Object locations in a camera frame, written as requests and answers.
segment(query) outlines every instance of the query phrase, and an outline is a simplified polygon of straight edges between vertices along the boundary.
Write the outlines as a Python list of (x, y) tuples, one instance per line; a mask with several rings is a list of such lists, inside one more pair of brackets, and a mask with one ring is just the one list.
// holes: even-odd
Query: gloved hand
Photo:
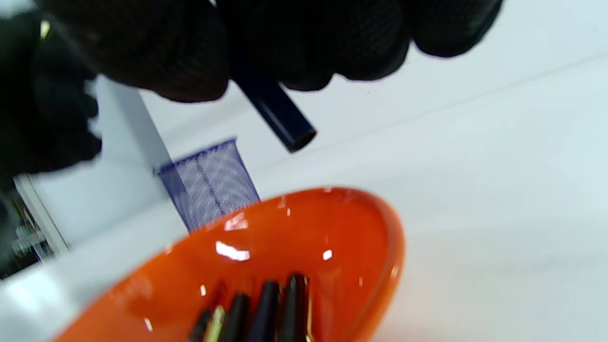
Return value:
[(95, 77), (41, 16), (0, 19), (0, 176), (60, 170), (94, 158), (101, 140), (88, 130), (97, 102), (84, 92)]
[(452, 57), (470, 50), (502, 0), (38, 0), (96, 70), (171, 100), (221, 97), (229, 42), (291, 89), (334, 74), (377, 80), (411, 41)]

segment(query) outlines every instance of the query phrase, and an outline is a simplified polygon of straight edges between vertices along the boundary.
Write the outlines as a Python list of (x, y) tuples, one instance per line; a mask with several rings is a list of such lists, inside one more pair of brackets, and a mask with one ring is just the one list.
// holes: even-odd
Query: orange bowl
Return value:
[(284, 195), (168, 248), (98, 299), (57, 342), (184, 342), (220, 284), (222, 304), (236, 291), (255, 302), (264, 281), (284, 282), (294, 271), (310, 278), (316, 342), (365, 341), (395, 292), (404, 243), (397, 215), (374, 195), (336, 187)]

